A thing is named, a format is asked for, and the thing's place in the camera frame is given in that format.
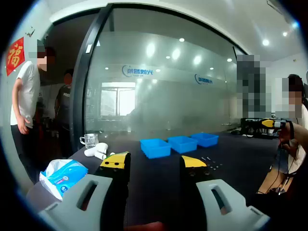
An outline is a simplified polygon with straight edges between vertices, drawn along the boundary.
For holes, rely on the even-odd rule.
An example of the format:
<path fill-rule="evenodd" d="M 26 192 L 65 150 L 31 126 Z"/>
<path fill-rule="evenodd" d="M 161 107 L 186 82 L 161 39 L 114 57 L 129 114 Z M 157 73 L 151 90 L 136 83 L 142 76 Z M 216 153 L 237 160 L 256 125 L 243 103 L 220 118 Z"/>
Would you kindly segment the person's right hand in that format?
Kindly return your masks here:
<path fill-rule="evenodd" d="M 281 144 L 289 143 L 290 131 L 287 128 L 283 128 L 279 131 L 279 139 Z"/>

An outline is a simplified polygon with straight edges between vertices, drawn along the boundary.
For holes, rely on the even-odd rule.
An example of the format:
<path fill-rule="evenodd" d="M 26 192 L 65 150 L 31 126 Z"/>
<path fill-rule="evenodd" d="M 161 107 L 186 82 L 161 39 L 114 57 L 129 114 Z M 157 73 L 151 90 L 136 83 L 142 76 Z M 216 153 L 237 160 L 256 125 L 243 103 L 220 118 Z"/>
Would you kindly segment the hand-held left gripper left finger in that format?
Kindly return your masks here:
<path fill-rule="evenodd" d="M 56 231 L 122 231 L 130 162 L 129 152 L 107 157 L 39 215 Z"/>

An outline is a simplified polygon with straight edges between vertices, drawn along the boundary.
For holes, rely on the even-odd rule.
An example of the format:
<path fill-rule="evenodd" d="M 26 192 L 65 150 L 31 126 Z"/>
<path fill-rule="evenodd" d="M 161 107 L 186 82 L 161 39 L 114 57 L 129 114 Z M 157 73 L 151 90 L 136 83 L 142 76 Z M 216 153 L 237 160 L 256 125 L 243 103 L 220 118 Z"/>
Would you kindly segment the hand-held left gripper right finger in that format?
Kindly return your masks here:
<path fill-rule="evenodd" d="M 189 231 L 259 231 L 270 220 L 221 179 L 213 179 L 200 159 L 180 157 L 180 191 Z"/>

